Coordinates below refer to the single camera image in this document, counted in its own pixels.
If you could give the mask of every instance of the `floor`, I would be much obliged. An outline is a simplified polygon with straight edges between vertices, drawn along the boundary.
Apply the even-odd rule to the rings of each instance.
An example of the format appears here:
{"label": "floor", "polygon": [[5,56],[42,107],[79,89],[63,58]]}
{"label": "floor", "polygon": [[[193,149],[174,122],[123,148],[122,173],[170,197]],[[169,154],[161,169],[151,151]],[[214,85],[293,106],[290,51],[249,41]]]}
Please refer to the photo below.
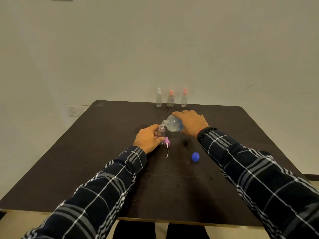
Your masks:
{"label": "floor", "polygon": [[[311,181],[311,183],[319,189],[319,181]],[[11,211],[0,220],[0,238],[18,239],[21,238],[29,229],[39,226],[48,216],[47,213],[29,212],[29,211]],[[117,221],[113,225],[107,239],[111,239]],[[166,237],[168,224],[156,223],[155,231],[157,239]],[[207,234],[212,239],[249,239],[269,238],[264,229],[251,229],[246,227],[228,228],[228,227],[211,227],[205,226]]]}

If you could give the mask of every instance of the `left hand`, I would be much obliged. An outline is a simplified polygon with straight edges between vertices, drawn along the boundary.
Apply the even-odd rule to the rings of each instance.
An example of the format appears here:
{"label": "left hand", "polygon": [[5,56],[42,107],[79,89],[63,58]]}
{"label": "left hand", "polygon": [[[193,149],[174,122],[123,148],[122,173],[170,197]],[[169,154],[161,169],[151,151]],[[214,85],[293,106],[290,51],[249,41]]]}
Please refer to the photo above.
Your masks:
{"label": "left hand", "polygon": [[157,137],[157,124],[141,129],[136,135],[133,146],[138,146],[144,150],[146,154],[153,151],[160,143],[164,142],[164,137]]}

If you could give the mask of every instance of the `plaid shirt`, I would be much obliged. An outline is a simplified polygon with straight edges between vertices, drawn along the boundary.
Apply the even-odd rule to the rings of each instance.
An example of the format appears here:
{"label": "plaid shirt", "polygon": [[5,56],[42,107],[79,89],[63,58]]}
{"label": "plaid shirt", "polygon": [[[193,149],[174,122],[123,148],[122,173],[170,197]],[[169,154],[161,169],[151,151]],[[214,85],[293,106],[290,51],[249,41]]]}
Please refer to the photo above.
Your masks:
{"label": "plaid shirt", "polygon": [[[271,154],[246,148],[219,130],[205,134],[201,145],[270,237],[319,238],[319,191],[311,184]],[[127,148],[23,238],[106,238],[145,164],[141,148]]]}

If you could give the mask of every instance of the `blue bottle cap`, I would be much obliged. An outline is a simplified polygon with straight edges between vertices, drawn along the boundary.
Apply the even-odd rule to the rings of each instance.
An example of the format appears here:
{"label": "blue bottle cap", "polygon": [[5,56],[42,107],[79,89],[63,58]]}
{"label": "blue bottle cap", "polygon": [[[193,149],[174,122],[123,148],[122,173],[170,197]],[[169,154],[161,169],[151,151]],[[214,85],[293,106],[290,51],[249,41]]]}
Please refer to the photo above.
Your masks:
{"label": "blue bottle cap", "polygon": [[193,153],[193,155],[192,155],[192,160],[193,160],[194,162],[198,162],[198,160],[199,160],[199,153],[197,153],[197,152]]}

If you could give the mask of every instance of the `clear plastic bottle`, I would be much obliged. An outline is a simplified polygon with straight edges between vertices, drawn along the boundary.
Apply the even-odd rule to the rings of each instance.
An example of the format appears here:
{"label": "clear plastic bottle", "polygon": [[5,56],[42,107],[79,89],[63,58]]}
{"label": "clear plastic bottle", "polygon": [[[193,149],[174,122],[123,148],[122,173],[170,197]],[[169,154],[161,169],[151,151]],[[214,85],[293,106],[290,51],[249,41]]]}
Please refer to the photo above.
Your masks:
{"label": "clear plastic bottle", "polygon": [[165,127],[162,125],[159,125],[157,129],[157,137],[165,137]]}
{"label": "clear plastic bottle", "polygon": [[163,125],[167,127],[170,132],[179,132],[184,129],[181,119],[170,115],[166,120],[163,121]]}
{"label": "clear plastic bottle", "polygon": [[160,91],[160,88],[157,88],[156,106],[157,107],[161,107],[162,106],[162,93]]}
{"label": "clear plastic bottle", "polygon": [[183,96],[181,97],[181,107],[187,106],[187,88],[184,89]]}
{"label": "clear plastic bottle", "polygon": [[173,107],[174,106],[174,100],[175,100],[174,90],[169,90],[169,95],[167,97],[167,106]]}

